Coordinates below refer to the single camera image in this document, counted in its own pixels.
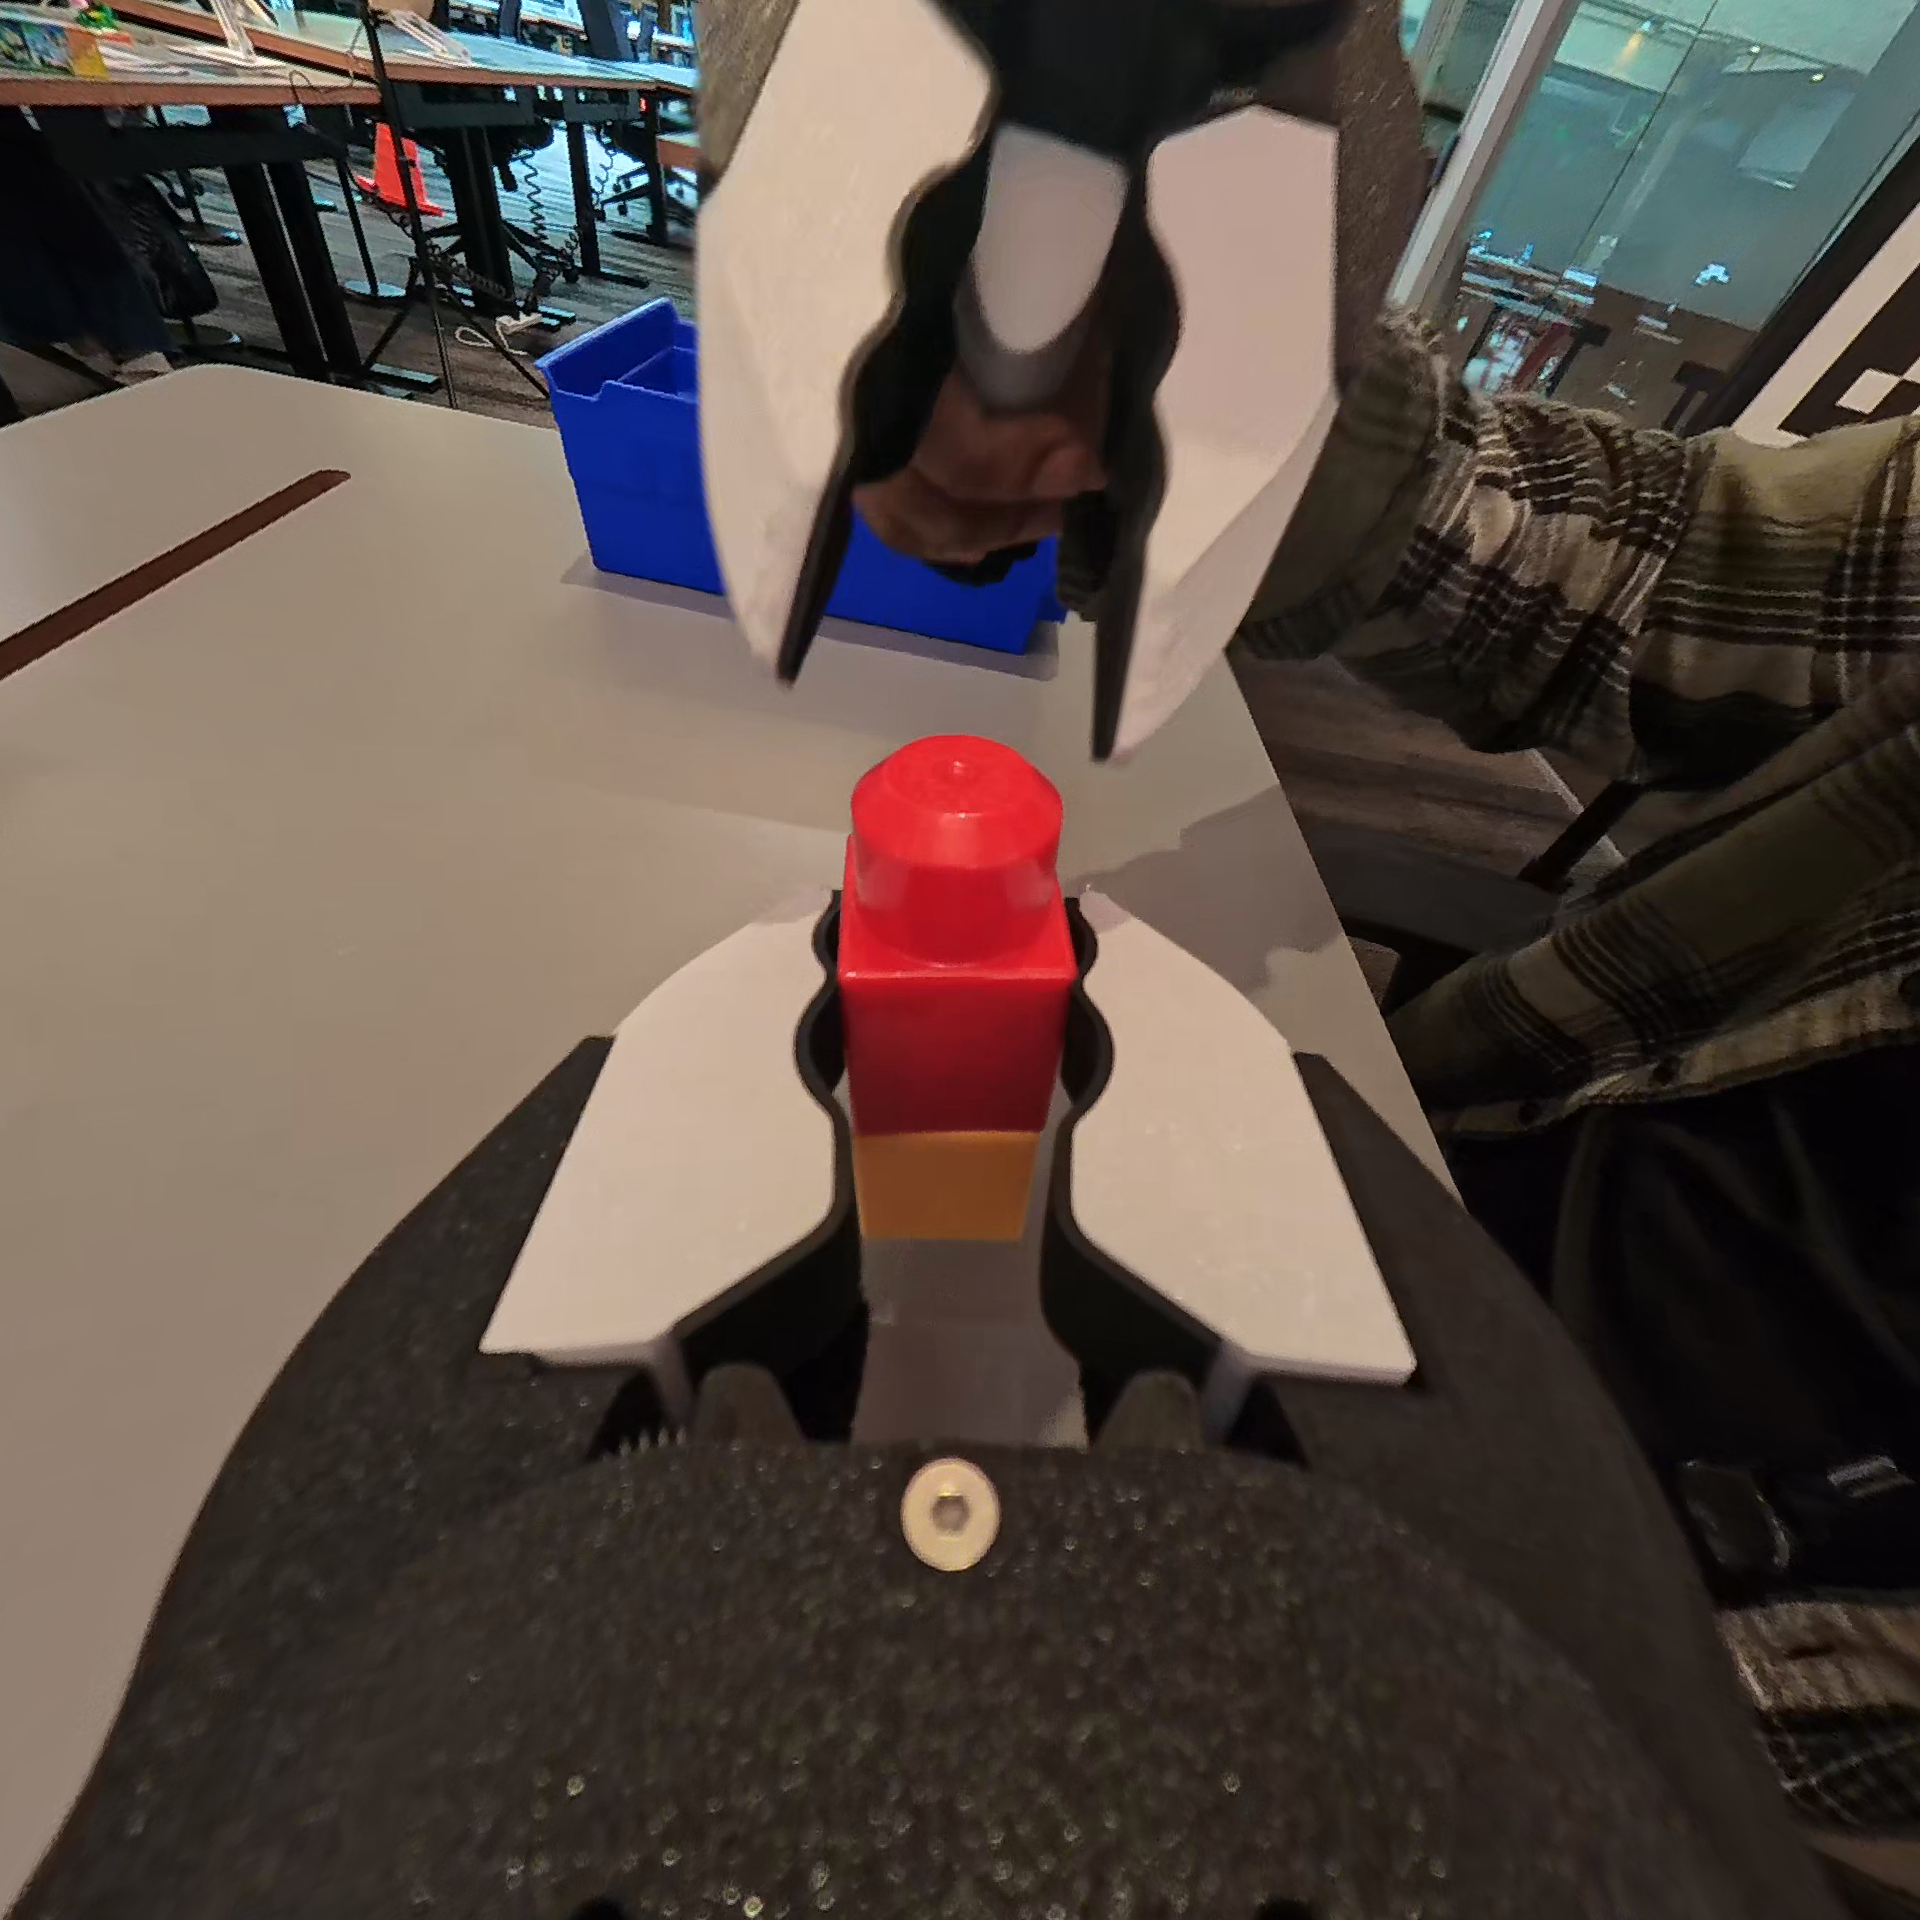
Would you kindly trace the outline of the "red mega block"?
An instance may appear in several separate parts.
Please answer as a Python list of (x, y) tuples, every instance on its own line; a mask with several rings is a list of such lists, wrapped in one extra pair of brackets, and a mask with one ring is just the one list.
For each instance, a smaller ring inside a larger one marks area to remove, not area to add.
[(1062, 800), (1002, 741), (928, 736), (853, 790), (837, 1015), (853, 1129), (1042, 1135), (1075, 937)]

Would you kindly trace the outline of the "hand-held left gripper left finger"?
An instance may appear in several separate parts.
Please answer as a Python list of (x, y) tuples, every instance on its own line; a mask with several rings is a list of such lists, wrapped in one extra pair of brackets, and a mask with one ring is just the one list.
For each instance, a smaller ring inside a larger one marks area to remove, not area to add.
[(483, 1353), (806, 1371), (861, 1320), (832, 909), (766, 909), (611, 1031)]

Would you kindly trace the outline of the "colourful cardboard box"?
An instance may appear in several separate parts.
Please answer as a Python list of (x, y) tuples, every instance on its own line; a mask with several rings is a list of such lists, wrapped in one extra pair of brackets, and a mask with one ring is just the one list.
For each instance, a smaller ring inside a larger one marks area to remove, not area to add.
[(87, 31), (70, 13), (42, 13), (42, 7), (0, 7), (0, 67), (4, 75), (70, 75), (70, 80), (109, 75), (100, 31)]

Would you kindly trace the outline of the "wooden top desk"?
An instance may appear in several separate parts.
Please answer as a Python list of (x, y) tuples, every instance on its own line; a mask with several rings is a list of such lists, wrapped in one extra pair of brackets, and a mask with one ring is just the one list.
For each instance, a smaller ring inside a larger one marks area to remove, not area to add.
[(315, 383), (366, 389), (366, 355), (305, 183), (315, 157), (339, 157), (348, 108), (374, 84), (294, 64), (217, 64), (173, 38), (100, 75), (4, 64), (4, 108), (31, 108), (76, 179), (228, 173), (278, 346)]

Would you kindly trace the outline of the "blue plastic bin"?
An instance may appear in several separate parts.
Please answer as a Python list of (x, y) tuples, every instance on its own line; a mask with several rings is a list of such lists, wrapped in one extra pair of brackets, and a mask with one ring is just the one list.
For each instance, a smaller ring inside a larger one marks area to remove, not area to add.
[[(618, 578), (723, 597), (705, 464), (703, 464), (703, 330), (647, 301), (538, 359), (560, 430), (593, 560)], [(825, 613), (845, 626), (1025, 653), (1059, 626), (1051, 553), (1015, 560), (998, 583), (956, 583), (928, 560), (888, 552), (861, 522)]]

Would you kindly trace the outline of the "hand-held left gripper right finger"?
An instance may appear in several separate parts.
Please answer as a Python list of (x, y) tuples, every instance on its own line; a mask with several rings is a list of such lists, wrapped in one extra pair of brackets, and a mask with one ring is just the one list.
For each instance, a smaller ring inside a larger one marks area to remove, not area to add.
[(1121, 903), (1075, 914), (1062, 1350), (1099, 1384), (1186, 1376), (1202, 1426), (1267, 1376), (1406, 1386), (1410, 1337), (1286, 1031)]

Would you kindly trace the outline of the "orange traffic cone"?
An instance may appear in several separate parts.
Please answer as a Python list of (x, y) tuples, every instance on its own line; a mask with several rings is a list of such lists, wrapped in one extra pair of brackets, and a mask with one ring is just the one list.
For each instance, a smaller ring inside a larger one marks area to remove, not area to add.
[(423, 183), (417, 140), (393, 140), (387, 124), (374, 130), (372, 173), (353, 173), (353, 193), (374, 210), (393, 210), (393, 214), (444, 221), (444, 210)]

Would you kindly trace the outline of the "black tripod stand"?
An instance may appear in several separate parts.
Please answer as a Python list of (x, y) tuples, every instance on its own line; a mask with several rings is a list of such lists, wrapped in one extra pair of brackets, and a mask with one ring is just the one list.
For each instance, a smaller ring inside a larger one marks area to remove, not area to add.
[[(398, 91), (393, 91), (393, 75), (387, 75), (387, 53), (380, 53), (380, 31), (374, 31), (374, 7), (372, 0), (359, 0), (359, 31), (366, 31), (366, 59), (372, 59), (372, 75), (374, 75), (380, 124), (393, 130), (393, 140), (409, 140), (408, 113), (398, 113)], [(437, 268), (423, 214), (408, 214), (408, 234), (409, 234), (417, 294), (423, 294), (427, 330), (437, 330), (438, 391), (444, 391), (444, 412), (464, 412), (459, 407), (459, 377), (452, 377), (452, 346), (444, 346), (444, 319), (438, 319), (438, 268)]]

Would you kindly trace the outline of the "framed black white sign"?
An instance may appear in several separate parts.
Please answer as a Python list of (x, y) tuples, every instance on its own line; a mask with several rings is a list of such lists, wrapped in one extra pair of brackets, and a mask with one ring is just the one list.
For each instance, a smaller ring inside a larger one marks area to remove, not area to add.
[(1804, 272), (1700, 430), (1793, 448), (1853, 421), (1915, 418), (1920, 359), (1920, 210), (1856, 214)]

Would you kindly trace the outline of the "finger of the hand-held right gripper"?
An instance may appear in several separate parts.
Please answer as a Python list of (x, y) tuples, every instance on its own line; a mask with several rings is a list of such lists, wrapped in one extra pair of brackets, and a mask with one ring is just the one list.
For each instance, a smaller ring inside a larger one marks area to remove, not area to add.
[(853, 541), (856, 377), (907, 210), (970, 163), (998, 67), (928, 0), (711, 7), (703, 38), (703, 464), (723, 597), (794, 681)]
[(1094, 756), (1138, 749), (1245, 626), (1336, 418), (1336, 131), (1198, 124), (1121, 234), (1117, 553)]

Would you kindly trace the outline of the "person in plaid shirt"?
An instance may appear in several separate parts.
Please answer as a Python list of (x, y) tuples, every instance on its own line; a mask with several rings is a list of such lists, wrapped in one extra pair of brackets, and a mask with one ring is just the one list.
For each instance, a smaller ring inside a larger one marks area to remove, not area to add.
[[(1843, 716), (1392, 1013), (1443, 1145), (1915, 1047), (1915, 729)], [(1915, 1603), (1719, 1610), (1812, 1826), (1915, 1844)]]

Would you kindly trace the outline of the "person's right hand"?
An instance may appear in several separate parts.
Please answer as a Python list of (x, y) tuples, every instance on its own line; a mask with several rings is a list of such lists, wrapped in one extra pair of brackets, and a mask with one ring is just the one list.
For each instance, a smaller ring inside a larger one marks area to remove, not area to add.
[(987, 412), (966, 372), (951, 372), (915, 455), (856, 485), (868, 530), (928, 566), (1062, 530), (1073, 504), (1103, 492), (1110, 372), (1081, 367), (1042, 412)]

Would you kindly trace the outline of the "orange mega block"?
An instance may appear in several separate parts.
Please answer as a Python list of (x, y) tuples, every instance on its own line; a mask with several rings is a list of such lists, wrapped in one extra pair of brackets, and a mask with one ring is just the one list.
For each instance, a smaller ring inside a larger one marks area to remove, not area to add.
[(856, 1135), (861, 1240), (1017, 1244), (1042, 1135)]

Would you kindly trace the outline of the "black bag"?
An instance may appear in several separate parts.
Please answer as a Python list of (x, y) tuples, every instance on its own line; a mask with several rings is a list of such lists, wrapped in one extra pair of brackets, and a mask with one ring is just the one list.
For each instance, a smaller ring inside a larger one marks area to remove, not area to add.
[(1666, 1494), (1719, 1610), (1920, 1588), (1920, 1483), (1889, 1449), (1820, 1468), (1688, 1458)]

